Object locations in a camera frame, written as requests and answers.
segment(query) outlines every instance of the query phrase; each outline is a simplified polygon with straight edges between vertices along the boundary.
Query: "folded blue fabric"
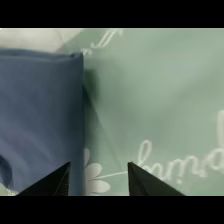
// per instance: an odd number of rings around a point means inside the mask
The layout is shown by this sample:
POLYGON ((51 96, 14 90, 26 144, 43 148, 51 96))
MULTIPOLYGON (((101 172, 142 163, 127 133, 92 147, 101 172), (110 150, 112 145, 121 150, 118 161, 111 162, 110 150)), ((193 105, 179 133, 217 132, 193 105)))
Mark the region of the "folded blue fabric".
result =
POLYGON ((0 50, 0 182, 21 192, 71 162, 83 189, 83 56, 0 50))

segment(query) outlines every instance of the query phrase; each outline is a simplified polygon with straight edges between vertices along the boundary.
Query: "green surface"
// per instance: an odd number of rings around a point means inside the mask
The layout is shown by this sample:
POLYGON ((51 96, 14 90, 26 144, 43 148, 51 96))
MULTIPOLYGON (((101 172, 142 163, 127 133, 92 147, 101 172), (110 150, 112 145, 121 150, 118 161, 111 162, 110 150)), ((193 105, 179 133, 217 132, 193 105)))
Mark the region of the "green surface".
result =
POLYGON ((128 195, 130 161, 224 195, 223 29, 85 29, 66 49, 85 54, 87 195, 128 195))

